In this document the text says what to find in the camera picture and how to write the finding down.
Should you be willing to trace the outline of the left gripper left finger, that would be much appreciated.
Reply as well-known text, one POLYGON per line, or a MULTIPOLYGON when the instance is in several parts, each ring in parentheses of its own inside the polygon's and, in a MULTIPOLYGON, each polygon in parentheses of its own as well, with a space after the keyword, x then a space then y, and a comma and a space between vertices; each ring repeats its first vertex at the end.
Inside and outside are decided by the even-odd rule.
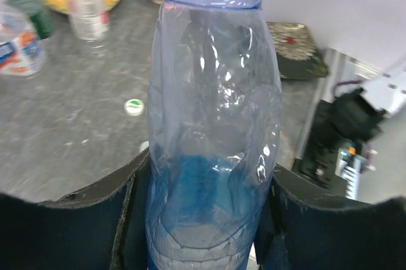
POLYGON ((1 194, 1 269, 146 269, 150 155, 57 201, 1 194))

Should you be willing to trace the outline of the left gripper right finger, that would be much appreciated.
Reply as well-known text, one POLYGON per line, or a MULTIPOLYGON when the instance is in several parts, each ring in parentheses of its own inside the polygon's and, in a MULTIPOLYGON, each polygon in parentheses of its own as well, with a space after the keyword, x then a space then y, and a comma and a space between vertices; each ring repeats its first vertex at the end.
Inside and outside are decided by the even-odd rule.
POLYGON ((278 165, 254 246, 261 269, 405 269, 405 198, 350 200, 278 165))

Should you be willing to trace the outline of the white green bottle cap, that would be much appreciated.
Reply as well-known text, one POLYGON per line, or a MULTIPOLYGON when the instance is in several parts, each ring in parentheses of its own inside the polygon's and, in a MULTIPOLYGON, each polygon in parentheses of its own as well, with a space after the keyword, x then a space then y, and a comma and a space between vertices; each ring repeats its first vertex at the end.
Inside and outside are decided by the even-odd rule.
POLYGON ((140 99, 130 99, 124 104, 125 112, 132 117, 137 117, 144 112, 145 104, 140 99))

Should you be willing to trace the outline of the blue cap water bottle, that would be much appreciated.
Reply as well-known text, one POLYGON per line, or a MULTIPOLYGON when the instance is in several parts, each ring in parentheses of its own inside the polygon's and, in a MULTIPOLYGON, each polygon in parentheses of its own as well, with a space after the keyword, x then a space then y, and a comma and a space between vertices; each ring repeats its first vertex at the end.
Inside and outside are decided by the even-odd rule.
POLYGON ((245 269, 282 88, 263 0, 163 0, 148 87, 149 269, 245 269))

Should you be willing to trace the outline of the red label water bottle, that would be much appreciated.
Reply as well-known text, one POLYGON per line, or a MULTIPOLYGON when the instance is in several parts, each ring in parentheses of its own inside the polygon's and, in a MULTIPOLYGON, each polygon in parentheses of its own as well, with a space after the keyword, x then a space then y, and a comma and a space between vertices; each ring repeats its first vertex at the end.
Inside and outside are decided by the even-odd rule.
POLYGON ((1 75, 31 77, 43 67, 46 53, 29 20, 13 10, 1 12, 1 75))

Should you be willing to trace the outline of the green label clear bottle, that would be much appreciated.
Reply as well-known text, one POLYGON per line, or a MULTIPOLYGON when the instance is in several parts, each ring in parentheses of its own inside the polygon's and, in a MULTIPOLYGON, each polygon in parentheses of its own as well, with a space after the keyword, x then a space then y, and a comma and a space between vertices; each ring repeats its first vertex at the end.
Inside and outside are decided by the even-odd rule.
POLYGON ((42 0, 4 0, 4 3, 22 11, 32 22, 40 39, 52 36, 53 23, 42 0))

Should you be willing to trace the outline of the clear bottle white cap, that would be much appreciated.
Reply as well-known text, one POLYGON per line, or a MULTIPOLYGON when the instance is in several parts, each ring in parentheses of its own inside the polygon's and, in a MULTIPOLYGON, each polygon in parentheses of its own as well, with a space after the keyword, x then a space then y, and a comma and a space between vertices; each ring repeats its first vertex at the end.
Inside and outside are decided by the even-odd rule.
POLYGON ((106 38, 109 17, 105 0, 67 0, 67 8, 76 37, 88 42, 106 38))

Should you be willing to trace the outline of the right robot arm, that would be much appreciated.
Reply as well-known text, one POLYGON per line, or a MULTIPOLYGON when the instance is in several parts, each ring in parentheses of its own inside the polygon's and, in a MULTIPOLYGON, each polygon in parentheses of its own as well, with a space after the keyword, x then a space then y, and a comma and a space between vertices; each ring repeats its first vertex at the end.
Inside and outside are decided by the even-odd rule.
POLYGON ((319 101, 308 141, 294 170, 313 184, 357 195, 360 177, 372 170, 368 143, 381 133, 379 124, 405 106, 405 62, 371 80, 347 80, 352 91, 319 101))

